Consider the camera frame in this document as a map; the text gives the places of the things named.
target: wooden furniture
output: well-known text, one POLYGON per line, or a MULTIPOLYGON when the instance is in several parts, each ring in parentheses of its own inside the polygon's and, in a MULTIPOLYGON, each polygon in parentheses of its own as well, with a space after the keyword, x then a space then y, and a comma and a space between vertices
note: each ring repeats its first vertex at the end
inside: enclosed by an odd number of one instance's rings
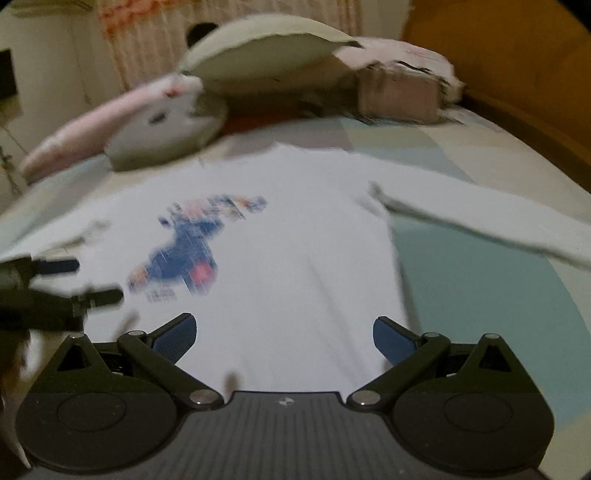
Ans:
POLYGON ((463 104, 591 192, 591 35, 557 0, 413 0, 404 40, 445 55, 463 104))

